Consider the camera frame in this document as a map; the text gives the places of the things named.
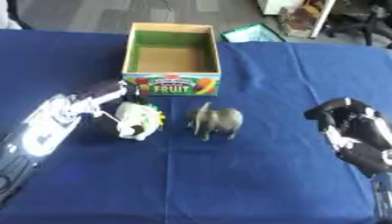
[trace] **blue tablecloth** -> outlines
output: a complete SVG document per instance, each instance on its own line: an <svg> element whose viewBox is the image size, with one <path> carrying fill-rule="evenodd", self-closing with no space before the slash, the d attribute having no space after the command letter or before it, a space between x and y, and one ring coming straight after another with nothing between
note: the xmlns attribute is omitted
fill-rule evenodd
<svg viewBox="0 0 392 224"><path fill-rule="evenodd" d="M1 131L57 93L121 75L126 36L0 32ZM218 97L152 97L164 130L135 143L85 122L0 212L2 223L372 223L368 180L303 112L351 96L392 119L392 60L346 45L219 43ZM202 142L186 113L238 108L237 138Z"/></svg>

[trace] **office chair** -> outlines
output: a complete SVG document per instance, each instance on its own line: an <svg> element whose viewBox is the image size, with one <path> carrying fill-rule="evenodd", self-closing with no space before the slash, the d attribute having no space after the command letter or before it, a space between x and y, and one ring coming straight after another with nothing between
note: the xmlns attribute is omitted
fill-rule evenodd
<svg viewBox="0 0 392 224"><path fill-rule="evenodd" d="M335 37L335 33L338 32L359 30L363 33L367 46L373 44L372 33L381 35L392 41L392 29L384 23L384 19L392 12L392 0L374 0L369 4L368 8L369 14L365 21L360 21L355 18L346 19L348 24L335 25L327 28L325 34L333 38ZM387 45L387 48L392 49L392 43Z"/></svg>

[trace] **fruit box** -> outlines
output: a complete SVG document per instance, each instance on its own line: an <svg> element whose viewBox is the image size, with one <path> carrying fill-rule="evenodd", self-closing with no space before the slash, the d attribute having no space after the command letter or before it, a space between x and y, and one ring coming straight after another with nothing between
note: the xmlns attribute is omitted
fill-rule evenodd
<svg viewBox="0 0 392 224"><path fill-rule="evenodd" d="M213 27L134 23L122 76L145 95L217 95L221 66Z"/></svg>

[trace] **white plush toy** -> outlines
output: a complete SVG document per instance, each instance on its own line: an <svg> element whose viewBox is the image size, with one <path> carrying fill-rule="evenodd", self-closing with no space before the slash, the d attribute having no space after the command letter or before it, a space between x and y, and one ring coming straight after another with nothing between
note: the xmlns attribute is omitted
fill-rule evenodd
<svg viewBox="0 0 392 224"><path fill-rule="evenodd" d="M123 102L115 112L119 137L143 141L161 126L165 116L153 106Z"/></svg>

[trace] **gray elephant figurine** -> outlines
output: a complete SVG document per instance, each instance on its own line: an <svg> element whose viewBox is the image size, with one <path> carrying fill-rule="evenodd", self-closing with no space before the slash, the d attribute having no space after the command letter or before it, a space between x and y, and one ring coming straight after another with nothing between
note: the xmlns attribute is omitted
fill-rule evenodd
<svg viewBox="0 0 392 224"><path fill-rule="evenodd" d="M203 107L189 114L188 128L194 128L195 136L200 132L203 141L208 141L211 132L218 131L228 133L228 139L233 139L242 125L242 113L234 108L211 110L211 104L206 102Z"/></svg>

